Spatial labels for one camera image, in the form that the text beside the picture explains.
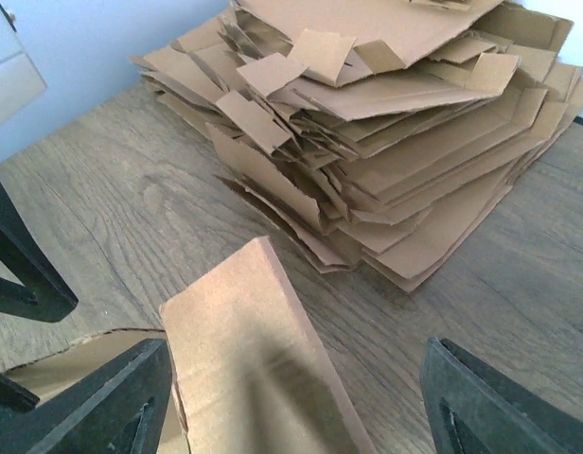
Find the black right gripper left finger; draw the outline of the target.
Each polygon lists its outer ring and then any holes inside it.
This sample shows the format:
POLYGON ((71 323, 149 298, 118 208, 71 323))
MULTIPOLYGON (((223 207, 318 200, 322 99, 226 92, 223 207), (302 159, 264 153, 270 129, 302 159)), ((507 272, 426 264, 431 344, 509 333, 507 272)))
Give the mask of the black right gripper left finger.
POLYGON ((172 369, 142 340, 49 401, 0 374, 0 453, 154 453, 172 369))

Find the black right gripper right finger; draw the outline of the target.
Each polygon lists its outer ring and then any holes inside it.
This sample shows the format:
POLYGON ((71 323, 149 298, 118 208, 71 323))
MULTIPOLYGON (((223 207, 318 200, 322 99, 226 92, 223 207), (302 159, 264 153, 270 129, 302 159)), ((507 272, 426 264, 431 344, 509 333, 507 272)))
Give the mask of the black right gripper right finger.
POLYGON ((430 338, 420 387, 437 453, 583 453, 583 422, 448 339, 430 338))

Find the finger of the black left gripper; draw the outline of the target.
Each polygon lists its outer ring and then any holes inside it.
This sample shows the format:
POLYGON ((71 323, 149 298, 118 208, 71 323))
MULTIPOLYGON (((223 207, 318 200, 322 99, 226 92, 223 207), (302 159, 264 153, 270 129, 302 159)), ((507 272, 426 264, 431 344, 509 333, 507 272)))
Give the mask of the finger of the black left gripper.
POLYGON ((0 261, 19 280, 0 277, 0 313, 57 323, 77 307, 78 297, 35 242, 1 182, 0 261))

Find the brown cardboard box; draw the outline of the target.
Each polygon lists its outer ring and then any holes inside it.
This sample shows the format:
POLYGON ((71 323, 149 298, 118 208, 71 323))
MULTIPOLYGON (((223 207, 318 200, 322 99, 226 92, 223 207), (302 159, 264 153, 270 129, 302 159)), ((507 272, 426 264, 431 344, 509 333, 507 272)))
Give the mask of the brown cardboard box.
POLYGON ((371 453, 374 445, 269 238, 257 237, 160 308, 9 369, 42 405, 140 341, 173 378, 161 453, 371 453))

